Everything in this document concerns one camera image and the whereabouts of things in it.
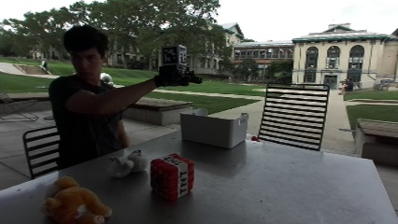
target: concrete bench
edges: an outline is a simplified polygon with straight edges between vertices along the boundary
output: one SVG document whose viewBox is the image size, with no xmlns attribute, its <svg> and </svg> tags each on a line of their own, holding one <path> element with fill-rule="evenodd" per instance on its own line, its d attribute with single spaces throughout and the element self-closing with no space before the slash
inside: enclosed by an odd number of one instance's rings
<svg viewBox="0 0 398 224">
<path fill-rule="evenodd" d="M 374 163 L 398 167 L 398 146 L 366 142 L 360 157 L 372 160 Z"/>
<path fill-rule="evenodd" d="M 50 110 L 46 92 L 10 93 L 9 97 L 14 101 L 37 100 L 37 103 L 28 111 Z M 159 126 L 179 123 L 179 113 L 193 110 L 190 104 L 191 102 L 142 97 L 141 100 L 123 111 L 123 117 Z"/>
<path fill-rule="evenodd" d="M 356 120 L 354 141 L 362 158 L 398 165 L 398 122 Z"/>
<path fill-rule="evenodd" d="M 191 102 L 142 97 L 123 111 L 123 117 L 159 126 L 179 123 L 179 113 L 191 111 Z"/>
</svg>

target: gray table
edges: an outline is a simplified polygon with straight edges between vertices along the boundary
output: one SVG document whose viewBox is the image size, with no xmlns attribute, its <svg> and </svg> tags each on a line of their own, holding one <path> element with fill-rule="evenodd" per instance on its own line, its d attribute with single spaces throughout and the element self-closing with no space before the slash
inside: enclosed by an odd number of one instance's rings
<svg viewBox="0 0 398 224">
<path fill-rule="evenodd" d="M 45 185 L 71 175 L 113 208 L 106 223 L 396 223 L 371 161 L 246 141 L 231 149 L 179 140 L 142 143 L 147 159 L 177 152 L 195 163 L 190 194 L 170 203 L 150 190 L 146 171 L 105 173 L 107 156 L 0 191 L 0 223 L 49 223 L 38 211 Z"/>
</svg>

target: red and white box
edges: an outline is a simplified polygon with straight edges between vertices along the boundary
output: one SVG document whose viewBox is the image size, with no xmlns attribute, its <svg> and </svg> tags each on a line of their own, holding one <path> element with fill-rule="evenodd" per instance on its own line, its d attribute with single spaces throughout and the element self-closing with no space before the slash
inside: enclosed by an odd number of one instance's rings
<svg viewBox="0 0 398 224">
<path fill-rule="evenodd" d="M 187 194 L 194 187 L 194 163 L 175 153 L 151 160 L 150 187 L 167 201 Z"/>
</svg>

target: dark t-shirt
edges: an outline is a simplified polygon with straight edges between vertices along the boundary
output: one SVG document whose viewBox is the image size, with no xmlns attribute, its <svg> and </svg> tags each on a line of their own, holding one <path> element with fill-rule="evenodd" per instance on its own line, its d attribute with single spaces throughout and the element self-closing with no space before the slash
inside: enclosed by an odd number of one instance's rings
<svg viewBox="0 0 398 224">
<path fill-rule="evenodd" d="M 352 91 L 352 81 L 347 81 L 347 88 L 346 91 Z"/>
<path fill-rule="evenodd" d="M 101 94 L 111 89 L 102 81 L 101 86 L 93 86 L 77 76 L 57 77 L 49 84 L 51 113 L 61 138 L 57 163 L 62 169 L 121 149 L 117 140 L 121 112 L 89 115 L 66 109 L 66 100 L 77 91 L 86 90 Z"/>
</svg>

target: chair back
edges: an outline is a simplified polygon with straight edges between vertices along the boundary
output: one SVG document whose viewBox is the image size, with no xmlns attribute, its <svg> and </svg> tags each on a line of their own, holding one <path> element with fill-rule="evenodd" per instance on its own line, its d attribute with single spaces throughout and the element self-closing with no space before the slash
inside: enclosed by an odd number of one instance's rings
<svg viewBox="0 0 398 224">
<path fill-rule="evenodd" d="M 22 141 L 30 178 L 57 171 L 59 135 L 55 126 L 26 131 Z"/>
<path fill-rule="evenodd" d="M 1 92 L 1 90 L 0 90 L 0 100 L 4 102 L 4 104 L 9 104 L 13 102 L 9 96 L 4 92 Z"/>
<path fill-rule="evenodd" d="M 258 139 L 318 151 L 328 96 L 328 85 L 267 84 Z"/>
</svg>

